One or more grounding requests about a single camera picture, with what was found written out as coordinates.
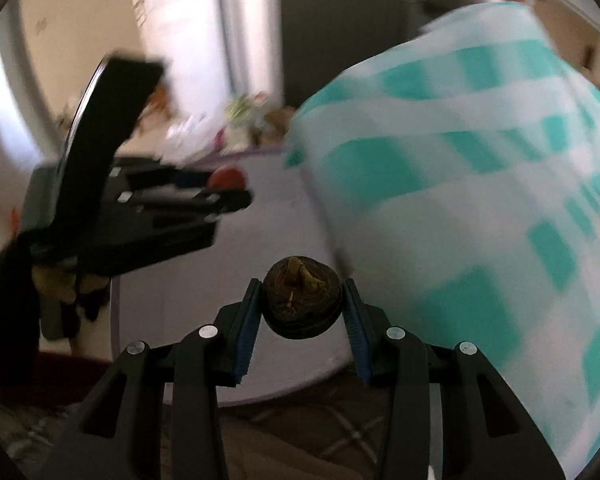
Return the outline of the round purple tray table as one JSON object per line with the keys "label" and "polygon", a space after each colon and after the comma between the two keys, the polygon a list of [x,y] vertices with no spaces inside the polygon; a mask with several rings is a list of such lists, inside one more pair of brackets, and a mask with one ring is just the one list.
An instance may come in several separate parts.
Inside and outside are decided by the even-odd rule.
{"label": "round purple tray table", "polygon": [[[334,262],[308,177],[299,167],[287,167],[283,148],[210,157],[201,165],[229,164],[245,170],[252,204],[222,218],[211,247],[114,280],[110,334],[115,356],[132,341],[173,344],[213,322],[220,307],[241,300],[249,282],[263,278],[280,259]],[[236,388],[219,389],[219,404],[278,398],[329,378],[350,361],[341,321],[309,340],[287,340],[261,325],[247,376]]]}

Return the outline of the flower pot with plant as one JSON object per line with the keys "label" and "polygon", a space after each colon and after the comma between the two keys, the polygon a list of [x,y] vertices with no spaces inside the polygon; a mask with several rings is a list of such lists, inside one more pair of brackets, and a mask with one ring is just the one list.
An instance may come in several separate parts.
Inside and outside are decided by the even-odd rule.
{"label": "flower pot with plant", "polygon": [[258,148],[269,105],[270,96],[264,91],[231,99],[224,107],[223,150],[234,153]]}

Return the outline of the teal white checkered tablecloth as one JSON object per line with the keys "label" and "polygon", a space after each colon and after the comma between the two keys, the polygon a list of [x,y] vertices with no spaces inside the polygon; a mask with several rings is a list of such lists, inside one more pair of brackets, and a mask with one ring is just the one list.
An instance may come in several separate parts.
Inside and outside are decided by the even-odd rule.
{"label": "teal white checkered tablecloth", "polygon": [[362,297],[478,346],[577,477],[600,449],[600,90],[521,3],[465,6],[304,102],[289,161]]}

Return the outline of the small red fruit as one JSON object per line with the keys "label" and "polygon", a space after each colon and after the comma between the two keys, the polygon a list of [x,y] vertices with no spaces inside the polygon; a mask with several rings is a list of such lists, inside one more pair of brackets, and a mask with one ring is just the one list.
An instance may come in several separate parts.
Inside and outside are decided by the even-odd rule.
{"label": "small red fruit", "polygon": [[247,178],[239,167],[222,166],[212,172],[207,182],[207,188],[215,191],[245,190]]}

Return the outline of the dark brown mangosteen fruit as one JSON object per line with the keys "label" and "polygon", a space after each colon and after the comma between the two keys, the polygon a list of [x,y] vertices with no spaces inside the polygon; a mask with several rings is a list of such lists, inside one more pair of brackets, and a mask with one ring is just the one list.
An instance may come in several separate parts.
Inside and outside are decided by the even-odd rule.
{"label": "dark brown mangosteen fruit", "polygon": [[276,262],[262,283],[261,310],[278,336],[310,339],[340,317],[340,278],[330,266],[305,256]]}

